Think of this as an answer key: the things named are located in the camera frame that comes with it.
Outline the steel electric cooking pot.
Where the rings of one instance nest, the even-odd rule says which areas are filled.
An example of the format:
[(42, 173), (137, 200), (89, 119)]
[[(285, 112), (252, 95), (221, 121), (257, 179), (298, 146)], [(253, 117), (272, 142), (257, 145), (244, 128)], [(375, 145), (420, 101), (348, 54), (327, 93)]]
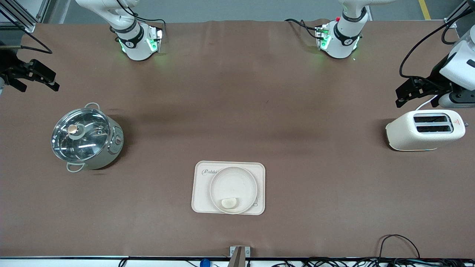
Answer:
[[(86, 104), (84, 108), (95, 108), (105, 114), (100, 109), (99, 104), (95, 102)], [(115, 120), (113, 120), (108, 115), (106, 116), (110, 121), (110, 137), (107, 144), (98, 155), (92, 157), (91, 159), (88, 159), (87, 161), (79, 163), (66, 162), (66, 169), (69, 172), (77, 173), (86, 169), (101, 169), (111, 164), (120, 154), (124, 145), (124, 132), (122, 130), (122, 127)]]

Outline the beige rabbit print tray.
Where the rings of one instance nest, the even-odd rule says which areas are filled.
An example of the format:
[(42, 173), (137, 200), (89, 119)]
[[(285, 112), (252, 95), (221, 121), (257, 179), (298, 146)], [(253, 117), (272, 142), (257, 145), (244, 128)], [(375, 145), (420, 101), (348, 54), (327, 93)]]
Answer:
[(258, 185), (257, 198), (253, 206), (246, 212), (238, 215), (258, 216), (265, 210), (266, 196), (266, 169), (256, 162), (217, 162), (201, 161), (195, 165), (192, 189), (191, 207), (198, 213), (224, 214), (212, 203), (209, 196), (209, 186), (212, 178), (218, 171), (227, 167), (241, 167), (248, 170), (255, 177)]

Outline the aluminium frame profile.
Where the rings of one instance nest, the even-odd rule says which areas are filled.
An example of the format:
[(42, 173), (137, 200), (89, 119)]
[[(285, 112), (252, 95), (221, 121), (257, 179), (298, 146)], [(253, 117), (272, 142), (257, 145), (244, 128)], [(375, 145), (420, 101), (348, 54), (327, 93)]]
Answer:
[(475, 10), (475, 0), (462, 0), (462, 2), (447, 16), (444, 18), (444, 22), (448, 22), (451, 19), (462, 14), (465, 10)]
[(32, 33), (41, 23), (51, 0), (0, 0), (0, 27), (22, 26)]

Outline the glass pot lid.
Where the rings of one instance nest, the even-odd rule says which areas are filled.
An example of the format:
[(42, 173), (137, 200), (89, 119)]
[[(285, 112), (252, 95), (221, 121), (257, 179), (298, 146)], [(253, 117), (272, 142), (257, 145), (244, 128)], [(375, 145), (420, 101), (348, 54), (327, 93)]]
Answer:
[(64, 115), (53, 128), (52, 151), (65, 162), (79, 163), (98, 155), (110, 137), (110, 121), (95, 108)]

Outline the brown table cover cloth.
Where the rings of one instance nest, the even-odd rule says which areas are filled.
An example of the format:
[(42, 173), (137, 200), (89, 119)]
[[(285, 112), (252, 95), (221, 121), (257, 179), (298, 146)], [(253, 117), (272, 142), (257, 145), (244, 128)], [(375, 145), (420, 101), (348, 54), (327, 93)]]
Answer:
[[(385, 126), (399, 64), (436, 21), (369, 22), (349, 59), (286, 22), (167, 25), (163, 53), (135, 62), (107, 25), (42, 24), (53, 53), (19, 51), (57, 75), (0, 96), (0, 256), (364, 257), (400, 234), (422, 257), (475, 257), (475, 109), (465, 136), (397, 152)], [(98, 103), (124, 132), (118, 157), (71, 173), (56, 123)], [(261, 215), (198, 213), (198, 162), (266, 169)]]

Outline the cream two-slot toaster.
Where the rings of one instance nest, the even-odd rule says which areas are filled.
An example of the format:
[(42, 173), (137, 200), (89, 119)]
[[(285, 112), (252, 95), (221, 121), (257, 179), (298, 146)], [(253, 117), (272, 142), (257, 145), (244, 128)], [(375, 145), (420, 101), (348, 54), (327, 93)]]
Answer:
[(393, 120), (385, 130), (394, 150), (432, 151), (461, 139), (465, 135), (465, 123), (455, 111), (415, 110)]

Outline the cream round plate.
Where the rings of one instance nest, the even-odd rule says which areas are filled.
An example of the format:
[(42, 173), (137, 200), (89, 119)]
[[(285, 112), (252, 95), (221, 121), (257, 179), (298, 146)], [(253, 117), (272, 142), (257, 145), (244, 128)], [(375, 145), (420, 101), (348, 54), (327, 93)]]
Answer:
[[(209, 196), (213, 205), (224, 214), (242, 214), (248, 211), (257, 198), (258, 185), (256, 178), (248, 170), (241, 167), (221, 169), (212, 178), (209, 186)], [(239, 205), (232, 210), (225, 210), (221, 200), (235, 197)]]

